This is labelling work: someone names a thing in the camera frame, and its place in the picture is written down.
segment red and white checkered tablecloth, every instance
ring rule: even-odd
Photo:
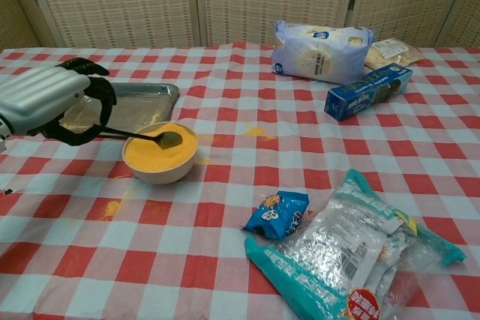
[[[153,186],[132,178],[118,140],[8,140],[0,319],[295,319],[240,228],[279,189],[307,192],[315,210],[353,167],[468,255],[402,319],[479,320],[480,49],[422,49],[406,94],[341,124],[323,111],[331,85],[271,73],[271,50],[5,50],[0,80],[80,55],[114,82],[177,85],[172,119],[200,150],[185,179]]]

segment metal tray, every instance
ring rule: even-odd
[[[117,105],[113,107],[108,126],[130,132],[170,120],[179,98],[179,88],[172,84],[114,82],[112,85]],[[61,124],[75,133],[81,133],[98,123],[100,110],[100,101],[84,97],[65,112]]]

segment white bowl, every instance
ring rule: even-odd
[[[176,123],[174,121],[163,121],[161,123],[154,123],[150,124],[146,127],[143,127],[142,129],[139,129],[136,133],[147,133],[149,131],[154,131],[161,127],[162,125],[168,124],[168,123],[174,123],[177,124],[180,127],[183,127],[186,129],[189,133],[193,134],[195,137],[197,135],[195,132],[192,131],[189,127],[186,127],[183,124]],[[168,169],[168,170],[163,170],[162,172],[144,172],[141,169],[137,169],[130,165],[128,161],[125,159],[125,150],[127,149],[128,145],[134,138],[128,138],[125,144],[123,145],[123,149],[121,150],[121,157],[123,158],[123,161],[127,166],[132,169],[133,173],[135,176],[137,176],[139,179],[142,179],[143,181],[146,181],[148,183],[153,183],[153,184],[169,184],[173,183],[177,180],[180,180],[186,174],[192,169],[192,167],[195,164],[195,154],[197,153],[198,149],[198,142],[195,147],[195,151],[192,153],[192,155],[184,161],[182,164],[178,164],[176,167]]]

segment food package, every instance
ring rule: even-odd
[[[308,203],[307,194],[278,191],[260,204],[245,230],[260,233],[268,239],[285,238],[299,226]]]
[[[276,23],[277,45],[271,57],[275,73],[347,84],[363,75],[365,57],[374,41],[367,28],[330,28]]]
[[[386,39],[372,44],[368,50],[365,64],[374,70],[390,63],[406,67],[424,58],[413,46],[397,39]]]
[[[389,64],[371,71],[360,80],[328,90],[325,112],[342,121],[376,103],[403,93],[412,71],[398,64]]]
[[[305,223],[282,241],[244,243],[302,320],[398,320],[428,271],[466,258],[381,200],[354,169]]]

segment cardboard box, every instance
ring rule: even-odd
[[[371,71],[360,80],[328,91],[325,111],[342,121],[363,109],[403,93],[412,71],[391,63]]]

